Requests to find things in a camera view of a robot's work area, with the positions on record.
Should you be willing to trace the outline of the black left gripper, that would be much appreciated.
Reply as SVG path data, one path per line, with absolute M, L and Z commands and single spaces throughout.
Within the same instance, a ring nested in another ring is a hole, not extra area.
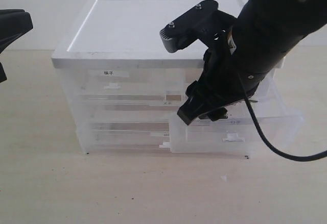
M 12 42 L 33 29 L 32 18 L 24 9 L 1 9 L 1 52 Z M 0 63 L 0 83 L 7 80 Z

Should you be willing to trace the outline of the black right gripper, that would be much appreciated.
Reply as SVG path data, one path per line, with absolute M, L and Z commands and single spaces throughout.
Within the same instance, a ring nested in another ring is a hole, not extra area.
M 227 42 L 227 32 L 236 18 L 218 11 L 221 31 L 215 36 L 203 55 L 204 65 L 200 78 L 186 89 L 187 101 L 178 109 L 177 115 L 189 126 L 197 118 L 217 121 L 227 119 L 225 108 L 255 93 L 255 79 L 237 70 Z

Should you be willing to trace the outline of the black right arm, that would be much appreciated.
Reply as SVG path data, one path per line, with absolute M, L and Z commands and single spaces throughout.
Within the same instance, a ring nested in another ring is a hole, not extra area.
M 326 24 L 326 0 L 248 0 L 215 46 L 204 53 L 200 78 L 186 91 L 177 114 L 187 125 L 252 97 L 284 56 Z

